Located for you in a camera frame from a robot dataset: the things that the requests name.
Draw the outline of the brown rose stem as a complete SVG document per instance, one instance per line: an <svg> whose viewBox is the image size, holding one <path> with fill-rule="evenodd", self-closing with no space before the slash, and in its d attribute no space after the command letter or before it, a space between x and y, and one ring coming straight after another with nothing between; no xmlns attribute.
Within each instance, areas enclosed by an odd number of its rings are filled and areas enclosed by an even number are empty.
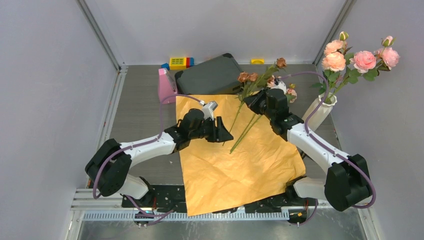
<svg viewBox="0 0 424 240"><path fill-rule="evenodd" d="M269 66L266 71L259 75L258 73L248 73L248 72L241 72L239 74L239 77L237 80L242 84L242 92L238 94L238 99L240 100L240 105L237 109L235 118L231 124L229 132L232 131L237 118L241 112L241 109L243 107L244 98L252 96L253 94L257 93L259 90L262 89L270 89L268 86L269 83L271 83L274 79L282 80L282 77L276 77L274 76L274 73L279 72L280 70L285 70L287 67L286 60L281 57L278 58L271 66Z"/></svg>

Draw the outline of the remaining flower bunch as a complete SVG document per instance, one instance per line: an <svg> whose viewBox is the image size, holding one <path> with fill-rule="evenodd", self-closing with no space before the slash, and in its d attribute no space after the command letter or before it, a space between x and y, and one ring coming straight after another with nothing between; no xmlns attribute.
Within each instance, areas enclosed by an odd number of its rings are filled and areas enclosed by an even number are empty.
<svg viewBox="0 0 424 240"><path fill-rule="evenodd" d="M295 91L296 85L294 83L289 83L289 84L286 84L286 86L287 86L287 93L285 95L288 97L288 100L287 101L289 103L293 103L297 99L297 92ZM230 154L232 154L236 150L236 148L241 144L241 142L247 136L247 134L249 133L249 131L253 128L253 126L260 119L261 119L261 116L259 114L254 113L252 115L251 119L249 120L249 122L247 123L247 125L245 126L245 128L243 129L243 131L240 133L239 137L237 138L237 140L235 141L235 143L233 144L233 146L231 147L231 149L229 150L229 153Z"/></svg>

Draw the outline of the orange flower bouquet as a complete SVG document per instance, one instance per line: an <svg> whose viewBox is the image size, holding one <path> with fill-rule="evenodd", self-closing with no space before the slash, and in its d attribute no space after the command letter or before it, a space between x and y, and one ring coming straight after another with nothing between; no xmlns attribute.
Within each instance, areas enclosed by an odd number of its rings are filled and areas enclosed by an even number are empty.
<svg viewBox="0 0 424 240"><path fill-rule="evenodd" d="M281 194L286 184L306 173L298 149L276 135L269 120L256 118L234 95L177 97L176 118L198 109L198 100L215 101L215 115L237 139L249 122L253 127L240 143L192 140L179 152L189 216L240 207Z"/></svg>

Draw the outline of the peach rose stem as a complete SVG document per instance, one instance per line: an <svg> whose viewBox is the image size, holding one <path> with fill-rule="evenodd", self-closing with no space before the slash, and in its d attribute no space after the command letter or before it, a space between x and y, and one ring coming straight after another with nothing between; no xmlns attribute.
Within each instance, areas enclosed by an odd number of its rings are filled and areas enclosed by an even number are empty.
<svg viewBox="0 0 424 240"><path fill-rule="evenodd" d="M356 77L350 77L351 69L348 67L350 61L347 57L352 57L352 53L348 53L347 39L349 35L342 31L339 39L329 42L324 49L324 57L321 61L322 73L328 81L329 93L324 103L331 105L335 102L336 93L347 84L355 84L358 82Z"/></svg>

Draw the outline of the pink rose stem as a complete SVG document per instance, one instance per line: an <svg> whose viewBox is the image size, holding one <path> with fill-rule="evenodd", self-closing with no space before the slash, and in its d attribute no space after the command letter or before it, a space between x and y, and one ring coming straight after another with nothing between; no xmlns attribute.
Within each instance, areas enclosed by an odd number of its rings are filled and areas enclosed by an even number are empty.
<svg viewBox="0 0 424 240"><path fill-rule="evenodd" d="M390 72L400 59L399 53L393 49L396 38L389 35L381 39L381 47L373 52L363 50L350 52L347 40L349 35L342 31L338 40L341 48L337 50L345 59L344 69L331 86L334 88L332 95L338 93L344 86L355 84L362 77L372 82L380 75L380 72Z"/></svg>

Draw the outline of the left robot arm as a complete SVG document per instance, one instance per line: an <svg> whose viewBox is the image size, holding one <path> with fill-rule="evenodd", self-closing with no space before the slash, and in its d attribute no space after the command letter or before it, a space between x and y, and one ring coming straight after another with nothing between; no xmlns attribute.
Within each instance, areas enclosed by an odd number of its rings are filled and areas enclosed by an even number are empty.
<svg viewBox="0 0 424 240"><path fill-rule="evenodd" d="M177 124L150 138L126 143L111 138L101 145L85 167L86 174L93 181L93 197L120 194L134 198L141 207L148 207L153 202L153 193L145 180L130 175L132 167L179 152L192 140L222 143L233 138L222 117L207 116L205 111L196 108L190 109Z"/></svg>

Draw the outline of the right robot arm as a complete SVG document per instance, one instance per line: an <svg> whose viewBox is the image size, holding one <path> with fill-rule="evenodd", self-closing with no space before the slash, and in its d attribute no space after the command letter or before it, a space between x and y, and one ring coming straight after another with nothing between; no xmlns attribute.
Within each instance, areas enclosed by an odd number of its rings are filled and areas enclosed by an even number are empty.
<svg viewBox="0 0 424 240"><path fill-rule="evenodd" d="M278 88L263 89L244 99L255 114L265 116L273 132L295 145L324 171L326 178L302 177L285 192L291 205L305 198L327 201L342 212L350 207L365 209L376 201L367 161L359 154L349 155L314 133L297 115L290 112L287 97Z"/></svg>

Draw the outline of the white ribbed vase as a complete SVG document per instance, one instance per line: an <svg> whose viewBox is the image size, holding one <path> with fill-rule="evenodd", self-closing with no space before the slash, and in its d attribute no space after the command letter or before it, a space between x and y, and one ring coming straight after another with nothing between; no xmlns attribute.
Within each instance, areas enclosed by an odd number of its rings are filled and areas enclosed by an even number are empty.
<svg viewBox="0 0 424 240"><path fill-rule="evenodd" d="M306 119L310 116L310 114L317 108L321 100L324 98L325 93L320 94L309 106L309 108L304 113L302 120L306 121ZM312 114L312 117L309 118L307 123L308 127L315 131L327 118L327 116L332 111L333 107L338 102L337 97L333 94L329 94L329 100L325 100L317 109L315 113Z"/></svg>

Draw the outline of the small yellow toy piece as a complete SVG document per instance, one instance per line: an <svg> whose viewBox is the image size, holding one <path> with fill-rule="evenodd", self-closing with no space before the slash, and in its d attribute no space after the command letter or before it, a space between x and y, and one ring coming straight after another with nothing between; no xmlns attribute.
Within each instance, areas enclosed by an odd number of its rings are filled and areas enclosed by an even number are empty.
<svg viewBox="0 0 424 240"><path fill-rule="evenodd" d="M252 65L264 65L265 64L265 60L263 58L252 58L250 60L250 63Z"/></svg>

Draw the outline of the dark grey hard case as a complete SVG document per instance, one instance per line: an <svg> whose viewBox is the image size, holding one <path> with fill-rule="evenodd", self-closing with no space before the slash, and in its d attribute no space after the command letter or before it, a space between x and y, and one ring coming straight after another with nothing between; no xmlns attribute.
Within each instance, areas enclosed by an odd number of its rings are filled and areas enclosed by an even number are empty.
<svg viewBox="0 0 424 240"><path fill-rule="evenodd" d="M225 53L174 74L177 90L184 95L235 95L241 91L242 68Z"/></svg>

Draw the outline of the red blue toy block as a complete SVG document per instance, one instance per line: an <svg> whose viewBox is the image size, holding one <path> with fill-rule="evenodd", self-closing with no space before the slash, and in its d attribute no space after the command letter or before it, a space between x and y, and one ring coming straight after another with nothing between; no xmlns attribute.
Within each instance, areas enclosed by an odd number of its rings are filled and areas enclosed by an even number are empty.
<svg viewBox="0 0 424 240"><path fill-rule="evenodd" d="M193 57L186 57L185 58L185 67L186 68L190 68L190 67L192 67L194 65L195 65L195 63L194 63L194 58Z"/></svg>

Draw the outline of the yellow toy block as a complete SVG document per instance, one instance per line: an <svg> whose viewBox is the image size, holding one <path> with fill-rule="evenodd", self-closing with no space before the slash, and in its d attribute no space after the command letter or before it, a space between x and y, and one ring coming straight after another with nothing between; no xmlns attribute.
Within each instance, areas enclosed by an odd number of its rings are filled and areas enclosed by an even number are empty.
<svg viewBox="0 0 424 240"><path fill-rule="evenodd" d="M187 57L171 57L169 59L170 70L185 70L190 63Z"/></svg>

